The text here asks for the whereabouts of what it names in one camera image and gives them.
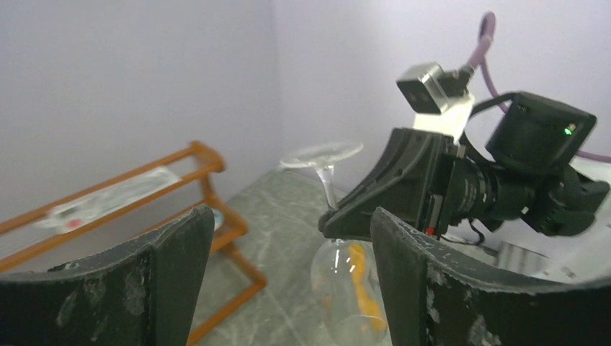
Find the clear wine glass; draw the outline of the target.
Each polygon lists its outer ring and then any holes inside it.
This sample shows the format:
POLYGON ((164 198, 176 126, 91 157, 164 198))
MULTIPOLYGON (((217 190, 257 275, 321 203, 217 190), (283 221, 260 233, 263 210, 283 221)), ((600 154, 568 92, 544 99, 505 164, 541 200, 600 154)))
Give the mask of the clear wine glass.
POLYGON ((311 263, 311 287, 335 345, 381 345, 388 333, 368 235, 358 223, 334 223, 342 216, 335 167, 362 148, 359 141, 335 141, 298 149, 280 160, 286 169, 313 169, 324 189, 327 211, 318 227, 325 241, 311 263))

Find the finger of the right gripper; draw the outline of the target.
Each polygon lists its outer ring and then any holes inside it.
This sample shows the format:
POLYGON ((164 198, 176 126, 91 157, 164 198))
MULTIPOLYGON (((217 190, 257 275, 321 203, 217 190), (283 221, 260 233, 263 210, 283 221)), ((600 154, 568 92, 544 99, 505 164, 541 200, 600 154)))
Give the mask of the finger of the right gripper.
POLYGON ((327 211, 319 218, 318 230, 328 239, 370 241, 370 224, 378 208, 421 230, 418 221, 423 197, 423 183, 415 182, 399 182, 373 191, 353 190, 336 210, 327 211))
POLYGON ((355 190, 385 189, 399 182, 427 182, 446 145, 447 136, 441 133, 394 128, 378 162, 355 190))

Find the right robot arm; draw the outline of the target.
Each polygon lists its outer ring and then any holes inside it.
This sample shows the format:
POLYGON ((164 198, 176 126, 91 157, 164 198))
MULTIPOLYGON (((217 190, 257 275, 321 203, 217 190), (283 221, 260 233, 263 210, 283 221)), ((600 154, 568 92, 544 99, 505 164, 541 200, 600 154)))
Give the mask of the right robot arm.
POLYGON ((529 92, 479 102, 472 113, 503 102, 509 109, 483 157, 467 136, 394 128, 372 171, 324 213, 328 239, 368 241, 375 209, 384 208, 416 230, 441 237, 462 221, 489 231, 520 219, 546 236, 576 236, 595 221, 610 184, 577 172, 570 163, 596 117, 529 92))

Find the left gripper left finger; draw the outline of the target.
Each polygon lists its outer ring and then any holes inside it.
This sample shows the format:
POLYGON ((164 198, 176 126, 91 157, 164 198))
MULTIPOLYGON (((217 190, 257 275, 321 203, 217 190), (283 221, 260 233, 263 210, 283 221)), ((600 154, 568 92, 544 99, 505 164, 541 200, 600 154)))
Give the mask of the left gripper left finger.
POLYGON ((215 230, 198 206, 45 272, 1 276, 3 345, 185 345, 215 230))

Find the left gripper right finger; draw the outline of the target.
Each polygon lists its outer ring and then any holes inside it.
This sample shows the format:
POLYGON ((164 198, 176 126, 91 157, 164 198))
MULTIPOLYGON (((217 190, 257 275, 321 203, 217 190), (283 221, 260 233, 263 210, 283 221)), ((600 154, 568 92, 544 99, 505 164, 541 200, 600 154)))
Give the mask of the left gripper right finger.
POLYGON ((579 284, 499 269, 383 208, 370 224, 394 345, 608 345, 610 280, 579 284))

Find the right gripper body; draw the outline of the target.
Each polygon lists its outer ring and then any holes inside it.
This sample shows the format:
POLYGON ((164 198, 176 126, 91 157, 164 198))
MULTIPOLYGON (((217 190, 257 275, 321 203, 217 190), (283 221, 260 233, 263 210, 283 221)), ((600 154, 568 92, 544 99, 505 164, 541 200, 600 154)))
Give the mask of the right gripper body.
POLYGON ((445 234, 455 212, 453 188, 456 164, 463 148, 445 135, 433 134, 427 140, 427 168, 423 173, 424 197, 418 226, 425 234, 445 234))

